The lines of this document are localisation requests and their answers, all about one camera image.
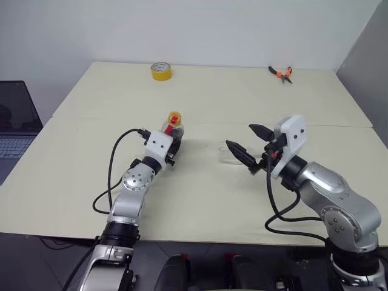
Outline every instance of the table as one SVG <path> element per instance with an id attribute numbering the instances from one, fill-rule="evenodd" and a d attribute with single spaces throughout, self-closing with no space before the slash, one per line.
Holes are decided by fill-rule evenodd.
<path id="1" fill-rule="evenodd" d="M 164 112 L 157 119 L 162 122 Z M 52 118 L 0 187 L 0 232 L 93 238 L 106 216 L 93 212 L 93 199 L 106 189 L 107 167 L 117 137 L 134 126 L 159 129 L 155 120 L 128 122 L 117 118 Z M 183 116 L 186 131 L 176 164 L 159 174 L 146 196 L 142 239 L 249 244 L 321 245 L 298 236 L 265 230 L 271 216 L 265 175 L 249 174 L 241 165 L 219 161 L 219 147 L 228 138 L 260 151 L 264 143 L 245 124 L 197 124 Z M 380 244 L 388 245 L 387 149 L 373 129 L 307 126 L 301 156 L 336 170 L 351 187 L 378 206 L 383 223 Z M 120 144 L 112 180 L 143 151 L 136 134 Z M 273 183 L 276 200 L 289 204 L 294 194 Z M 107 207 L 102 199 L 98 207 Z M 301 203 L 293 216 L 313 215 Z M 273 223 L 325 235 L 318 222 Z"/>
<path id="2" fill-rule="evenodd" d="M 172 78 L 158 82 L 150 64 L 94 62 L 53 116 L 135 122 L 179 111 L 204 124 L 276 124 L 301 114 L 310 125 L 372 126 L 332 71 L 294 70 L 291 85 L 267 69 L 172 68 Z"/>

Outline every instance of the laptop keyboard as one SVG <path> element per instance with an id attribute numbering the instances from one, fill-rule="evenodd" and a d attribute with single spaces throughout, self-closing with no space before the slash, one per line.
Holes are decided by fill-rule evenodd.
<path id="1" fill-rule="evenodd" d="M 33 139 L 0 138 L 0 158 L 20 158 Z"/>

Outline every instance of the white wall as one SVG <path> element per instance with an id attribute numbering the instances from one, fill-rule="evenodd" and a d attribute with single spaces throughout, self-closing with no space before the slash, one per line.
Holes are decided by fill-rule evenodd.
<path id="1" fill-rule="evenodd" d="M 93 60 L 336 70 L 380 0 L 0 0 L 0 79 L 44 122 Z"/>

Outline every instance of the yellow bottle cap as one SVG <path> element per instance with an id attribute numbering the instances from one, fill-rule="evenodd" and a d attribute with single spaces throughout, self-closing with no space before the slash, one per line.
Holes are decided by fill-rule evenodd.
<path id="1" fill-rule="evenodd" d="M 180 126 L 182 121 L 182 115 L 179 112 L 173 111 L 169 114 L 169 124 L 171 126 Z"/>

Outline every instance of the laptop screen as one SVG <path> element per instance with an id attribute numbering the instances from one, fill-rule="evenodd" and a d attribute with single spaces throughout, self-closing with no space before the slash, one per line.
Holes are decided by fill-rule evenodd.
<path id="1" fill-rule="evenodd" d="M 0 133 L 38 133 L 42 122 L 23 81 L 0 81 Z"/>

